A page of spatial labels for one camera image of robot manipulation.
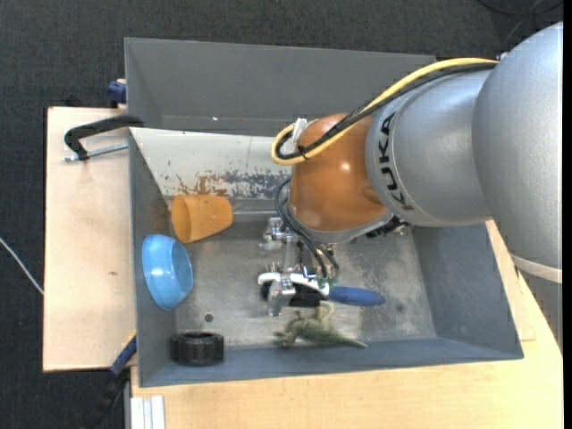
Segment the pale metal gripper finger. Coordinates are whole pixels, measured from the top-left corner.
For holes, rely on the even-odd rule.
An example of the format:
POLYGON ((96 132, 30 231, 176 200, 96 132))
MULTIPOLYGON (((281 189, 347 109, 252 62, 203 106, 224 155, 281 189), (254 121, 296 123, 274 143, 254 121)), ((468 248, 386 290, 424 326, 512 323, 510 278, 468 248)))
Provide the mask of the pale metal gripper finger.
POLYGON ((272 282, 278 282, 282 287, 291 286, 291 278, 288 273, 264 272, 259 274, 257 277, 257 284, 259 286, 272 282))
POLYGON ((272 283, 267 297, 267 314, 278 316, 282 309, 290 304, 295 294, 293 286, 283 288, 279 283, 272 283))

